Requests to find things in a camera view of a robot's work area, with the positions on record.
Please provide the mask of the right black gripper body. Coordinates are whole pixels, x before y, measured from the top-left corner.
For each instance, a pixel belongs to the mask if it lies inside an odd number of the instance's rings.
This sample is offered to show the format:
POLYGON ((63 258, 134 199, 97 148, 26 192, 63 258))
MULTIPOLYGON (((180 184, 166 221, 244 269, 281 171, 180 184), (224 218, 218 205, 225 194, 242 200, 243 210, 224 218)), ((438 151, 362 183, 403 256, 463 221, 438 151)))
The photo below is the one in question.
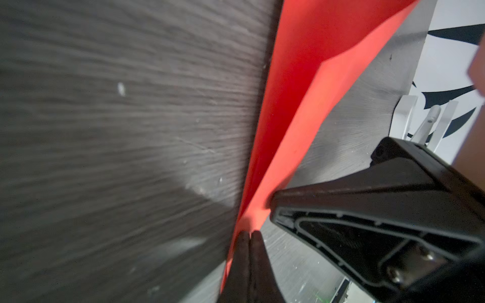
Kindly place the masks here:
POLYGON ((386 137, 371 154, 371 165, 391 159, 409 159, 420 166, 441 188, 456 195, 460 203, 484 219, 484 191, 425 146, 386 137))

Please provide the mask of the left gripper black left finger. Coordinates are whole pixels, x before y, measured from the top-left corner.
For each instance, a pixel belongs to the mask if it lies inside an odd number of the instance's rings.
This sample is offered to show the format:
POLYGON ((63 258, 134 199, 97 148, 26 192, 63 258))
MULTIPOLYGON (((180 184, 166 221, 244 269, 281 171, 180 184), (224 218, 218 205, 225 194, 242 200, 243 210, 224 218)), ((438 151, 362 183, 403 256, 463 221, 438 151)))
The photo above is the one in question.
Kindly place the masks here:
POLYGON ((217 302, 247 302, 250 273, 250 235, 243 231, 237 237, 231 269, 217 302))

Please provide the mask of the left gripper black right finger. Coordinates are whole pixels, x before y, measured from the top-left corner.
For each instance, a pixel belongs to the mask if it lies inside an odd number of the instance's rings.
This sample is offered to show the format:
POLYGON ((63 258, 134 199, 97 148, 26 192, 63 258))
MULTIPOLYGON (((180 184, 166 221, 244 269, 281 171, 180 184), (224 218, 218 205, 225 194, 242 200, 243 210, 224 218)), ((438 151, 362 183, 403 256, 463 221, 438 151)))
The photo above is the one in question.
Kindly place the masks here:
POLYGON ((285 303, 260 231, 251 235, 251 302, 285 303))

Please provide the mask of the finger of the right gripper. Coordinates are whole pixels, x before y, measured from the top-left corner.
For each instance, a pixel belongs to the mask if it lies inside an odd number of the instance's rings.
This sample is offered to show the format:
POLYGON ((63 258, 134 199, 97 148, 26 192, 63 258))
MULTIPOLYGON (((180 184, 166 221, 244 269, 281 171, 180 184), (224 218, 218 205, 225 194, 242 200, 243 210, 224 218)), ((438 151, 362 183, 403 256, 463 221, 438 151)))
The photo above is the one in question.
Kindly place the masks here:
POLYGON ((397 158, 281 190, 271 221, 378 302, 484 301, 484 192, 397 158))

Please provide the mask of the red square paper sheet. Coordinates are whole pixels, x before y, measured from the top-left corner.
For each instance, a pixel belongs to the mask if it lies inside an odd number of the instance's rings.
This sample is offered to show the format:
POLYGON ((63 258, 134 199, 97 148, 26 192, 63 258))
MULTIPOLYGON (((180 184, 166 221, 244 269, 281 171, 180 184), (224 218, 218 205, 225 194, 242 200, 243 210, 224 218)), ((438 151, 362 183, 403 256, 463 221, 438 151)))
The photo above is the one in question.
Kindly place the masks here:
POLYGON ((322 122, 416 1, 284 1, 234 233, 255 231, 322 122))

